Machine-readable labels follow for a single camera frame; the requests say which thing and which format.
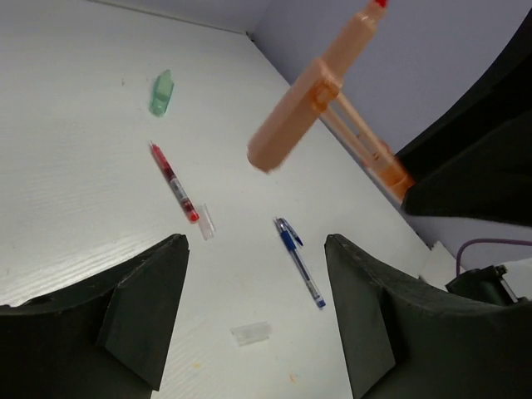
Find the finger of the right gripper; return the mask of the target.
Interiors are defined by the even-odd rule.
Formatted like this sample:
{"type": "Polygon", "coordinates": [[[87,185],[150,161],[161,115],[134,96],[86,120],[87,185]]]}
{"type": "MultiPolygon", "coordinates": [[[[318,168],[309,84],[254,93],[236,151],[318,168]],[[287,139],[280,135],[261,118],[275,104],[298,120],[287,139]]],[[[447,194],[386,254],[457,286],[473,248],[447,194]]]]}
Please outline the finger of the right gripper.
{"type": "Polygon", "coordinates": [[[531,224],[531,17],[442,117],[398,157],[410,215],[531,224]]]}

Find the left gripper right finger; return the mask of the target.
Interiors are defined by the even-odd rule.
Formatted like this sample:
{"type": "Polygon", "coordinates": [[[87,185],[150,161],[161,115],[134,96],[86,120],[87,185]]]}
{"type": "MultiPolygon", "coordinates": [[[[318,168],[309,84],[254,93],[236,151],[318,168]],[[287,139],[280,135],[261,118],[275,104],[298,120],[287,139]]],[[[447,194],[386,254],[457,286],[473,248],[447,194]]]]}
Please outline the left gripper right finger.
{"type": "Polygon", "coordinates": [[[530,397],[530,302],[446,293],[340,234],[324,248],[354,397],[530,397]]]}

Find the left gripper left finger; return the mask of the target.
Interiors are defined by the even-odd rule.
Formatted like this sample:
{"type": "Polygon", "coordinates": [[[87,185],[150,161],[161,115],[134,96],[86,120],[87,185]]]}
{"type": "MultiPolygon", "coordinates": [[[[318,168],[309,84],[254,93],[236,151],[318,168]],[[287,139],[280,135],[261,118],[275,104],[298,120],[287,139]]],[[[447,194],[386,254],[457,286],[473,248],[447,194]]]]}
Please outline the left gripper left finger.
{"type": "Polygon", "coordinates": [[[160,389],[190,250],[173,234],[57,291],[1,307],[4,398],[149,398],[160,389]]]}

